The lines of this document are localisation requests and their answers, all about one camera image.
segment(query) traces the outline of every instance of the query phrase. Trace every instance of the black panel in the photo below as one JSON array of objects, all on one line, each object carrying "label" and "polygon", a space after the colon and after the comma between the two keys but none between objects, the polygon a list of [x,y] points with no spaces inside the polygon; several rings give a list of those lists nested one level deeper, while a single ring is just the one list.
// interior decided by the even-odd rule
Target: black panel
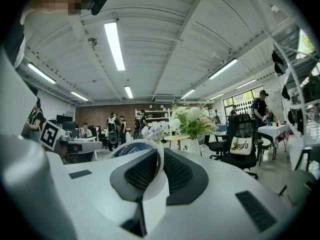
[{"label": "black panel", "polygon": [[206,170],[169,148],[164,149],[163,169],[169,183],[168,206],[188,205],[207,188],[209,177]]},{"label": "black panel", "polygon": [[276,218],[270,214],[251,192],[244,191],[236,193],[235,196],[260,232],[267,230],[277,222]]},{"label": "black panel", "polygon": [[92,172],[89,170],[81,170],[81,171],[69,173],[69,176],[71,179],[76,179],[76,178],[80,178],[80,177],[83,177],[83,176],[86,176],[89,174],[92,174]]},{"label": "black panel", "polygon": [[119,166],[110,176],[110,184],[123,200],[137,202],[155,178],[160,162],[158,151],[146,154]]}]

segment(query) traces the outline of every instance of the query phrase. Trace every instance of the tablecloth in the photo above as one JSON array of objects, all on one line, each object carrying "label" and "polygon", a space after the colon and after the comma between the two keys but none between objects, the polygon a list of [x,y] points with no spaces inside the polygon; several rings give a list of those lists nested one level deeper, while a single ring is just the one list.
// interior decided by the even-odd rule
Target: tablecloth
[{"label": "tablecloth", "polygon": [[258,133],[269,135],[273,138],[274,145],[278,146],[279,138],[288,141],[289,138],[289,125],[283,124],[279,126],[262,126],[258,128]]}]

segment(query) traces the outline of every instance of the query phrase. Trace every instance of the black office chair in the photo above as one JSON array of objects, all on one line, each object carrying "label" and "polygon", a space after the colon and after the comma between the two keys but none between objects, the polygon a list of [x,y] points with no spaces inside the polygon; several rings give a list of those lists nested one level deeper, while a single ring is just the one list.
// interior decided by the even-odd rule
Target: black office chair
[{"label": "black office chair", "polygon": [[210,156],[210,158],[215,158],[214,160],[220,160],[222,158],[222,156],[224,154],[226,154],[227,151],[229,151],[230,149],[230,145],[231,145],[231,142],[232,142],[232,138],[231,136],[234,136],[238,130],[237,128],[237,124],[230,124],[230,122],[233,122],[234,119],[235,119],[235,114],[231,115],[228,117],[228,122],[229,122],[229,125],[227,127],[227,130],[226,130],[226,134],[220,134],[219,136],[215,136],[215,140],[216,142],[210,142],[209,143],[209,149],[213,152],[216,152],[215,154],[212,154]]},{"label": "black office chair", "polygon": [[[256,146],[255,146],[255,133],[256,133],[256,124],[253,120],[251,120],[248,114],[240,114],[234,117],[234,120],[229,122],[229,127],[235,125],[237,129],[236,134],[230,133],[228,136],[229,140],[232,140],[233,137],[238,138],[248,138],[252,137],[252,151],[250,155],[239,155],[232,154],[229,151],[222,156],[221,161],[233,166],[236,166],[242,170],[250,169],[256,166],[257,157],[256,157]],[[258,145],[262,143],[262,140],[257,140]],[[256,173],[247,172],[249,175],[254,176],[255,179],[258,179],[258,175]]]},{"label": "black office chair", "polygon": [[91,131],[93,137],[97,137],[97,130],[94,125],[89,125],[88,129]]},{"label": "black office chair", "polygon": [[[274,144],[274,139],[268,135],[268,134],[265,134],[265,133],[261,133],[261,132],[256,132],[256,144],[258,146],[258,158],[259,158],[259,166],[260,166],[260,163],[261,163],[261,157],[263,156],[264,152],[265,152],[265,148],[269,148],[269,147],[273,147],[273,153],[272,153],[272,160],[275,159],[275,144]],[[258,140],[260,140],[261,138],[265,138],[267,139],[268,141],[270,141],[270,145],[268,146],[264,146],[264,143],[263,143],[263,140],[262,142],[259,141],[259,143],[257,143]]]}]

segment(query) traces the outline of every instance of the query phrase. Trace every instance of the black cap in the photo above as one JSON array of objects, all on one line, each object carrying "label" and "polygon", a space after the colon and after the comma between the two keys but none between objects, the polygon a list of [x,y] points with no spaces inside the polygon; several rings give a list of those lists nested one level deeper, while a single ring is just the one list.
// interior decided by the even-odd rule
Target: black cap
[{"label": "black cap", "polygon": [[265,90],[261,90],[261,91],[259,92],[259,94],[264,94],[266,97],[268,97],[268,96],[269,96],[269,94],[268,94],[268,93],[266,93],[266,91],[265,91]]}]

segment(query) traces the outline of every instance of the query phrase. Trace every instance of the white flower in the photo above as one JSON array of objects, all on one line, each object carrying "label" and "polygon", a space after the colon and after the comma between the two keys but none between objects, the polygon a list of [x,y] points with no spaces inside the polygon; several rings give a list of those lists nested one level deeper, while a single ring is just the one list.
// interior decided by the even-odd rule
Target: white flower
[{"label": "white flower", "polygon": [[181,122],[180,122],[179,118],[174,118],[171,120],[170,124],[171,124],[171,128],[176,130],[180,127]]},{"label": "white flower", "polygon": [[201,117],[201,109],[197,106],[191,107],[190,109],[188,109],[186,113],[186,119],[188,120],[189,123],[194,122],[200,117]]},{"label": "white flower", "polygon": [[179,115],[183,115],[183,114],[187,113],[187,107],[179,106],[176,111],[178,112]]}]

